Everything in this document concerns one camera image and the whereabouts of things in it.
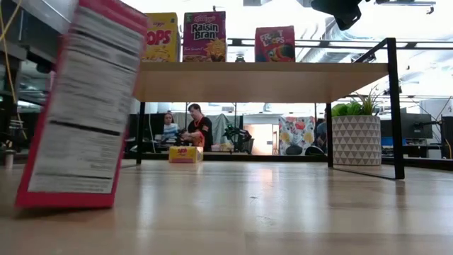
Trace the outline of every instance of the white geometric planter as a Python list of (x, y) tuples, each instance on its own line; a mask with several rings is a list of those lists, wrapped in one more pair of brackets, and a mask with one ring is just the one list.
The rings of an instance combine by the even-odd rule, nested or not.
[(356, 115), (332, 118), (333, 163), (350, 166), (381, 164), (381, 119)]

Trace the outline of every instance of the yellow cable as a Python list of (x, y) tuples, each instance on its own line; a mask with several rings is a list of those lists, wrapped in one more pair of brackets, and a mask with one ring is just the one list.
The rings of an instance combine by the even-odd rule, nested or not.
[(445, 139), (445, 142), (447, 142), (448, 149), (450, 150), (450, 159), (452, 159), (452, 147), (450, 146), (450, 143), (448, 142), (447, 139)]
[[(6, 40), (4, 38), (5, 38), (6, 33), (8, 32), (9, 26), (12, 24), (14, 18), (16, 17), (16, 15), (19, 11), (19, 8), (21, 7), (21, 3), (22, 3), (22, 0), (19, 0), (19, 2), (17, 3), (16, 9), (14, 9), (13, 15), (11, 15), (8, 23), (6, 24), (6, 27), (3, 22), (3, 13), (1, 12), (1, 6), (0, 6), (0, 23), (1, 23), (1, 30), (3, 31), (3, 33), (0, 36), (0, 40), (3, 40), (5, 60), (6, 60), (6, 71), (8, 72), (9, 86), (11, 88), (11, 95), (13, 95), (13, 101), (14, 101), (15, 105), (17, 105), (18, 100), (16, 98), (16, 93), (14, 91), (13, 79), (11, 76), (11, 68), (10, 68), (9, 59), (8, 59), (8, 48), (6, 46)], [(21, 126), (23, 137), (25, 138), (25, 140), (27, 140), (27, 135), (26, 135), (25, 131), (23, 130), (23, 126), (22, 126), (21, 115), (19, 114), (19, 112), (17, 112), (17, 110), (16, 110), (16, 113), (17, 113), (17, 119), (19, 120), (19, 125)]]
[(6, 32), (8, 32), (9, 26), (11, 26), (11, 24), (13, 23), (13, 20), (16, 17), (16, 14), (19, 11), (19, 8), (21, 7), (21, 4), (22, 4), (22, 0), (19, 0), (19, 2), (17, 3), (16, 9), (14, 9), (13, 15), (11, 15), (11, 17), (9, 18), (9, 21), (6, 23), (5, 29), (3, 29), (3, 28), (1, 29), (3, 31), (3, 33), (0, 35), (0, 40), (3, 40), (5, 38)]

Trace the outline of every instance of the froot loops box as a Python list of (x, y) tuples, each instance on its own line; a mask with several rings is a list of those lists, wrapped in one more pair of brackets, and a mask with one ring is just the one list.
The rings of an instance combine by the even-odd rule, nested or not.
[(295, 62), (294, 26), (256, 28), (255, 62)]

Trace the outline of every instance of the corn pops box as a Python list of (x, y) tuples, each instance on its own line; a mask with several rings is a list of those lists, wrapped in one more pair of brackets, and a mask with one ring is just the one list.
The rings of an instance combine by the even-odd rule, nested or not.
[(143, 62), (178, 62), (180, 38), (176, 13), (147, 13), (148, 40)]

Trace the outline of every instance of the green plant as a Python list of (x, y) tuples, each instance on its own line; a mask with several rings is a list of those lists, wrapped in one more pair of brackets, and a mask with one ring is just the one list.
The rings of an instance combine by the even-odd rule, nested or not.
[(374, 86), (368, 96), (359, 96), (361, 103), (353, 99), (350, 103), (339, 103), (332, 107), (332, 117), (349, 116), (349, 115), (373, 115), (377, 106), (377, 97), (379, 94), (373, 94), (376, 87)]
[(372, 92), (376, 88), (376, 86), (374, 86), (371, 89), (368, 96), (359, 95), (359, 93), (357, 93), (360, 100), (362, 101), (362, 114), (363, 115), (373, 115), (373, 111), (377, 106), (376, 100), (377, 100), (377, 97), (379, 96), (379, 94), (375, 94), (375, 95), (372, 94)]

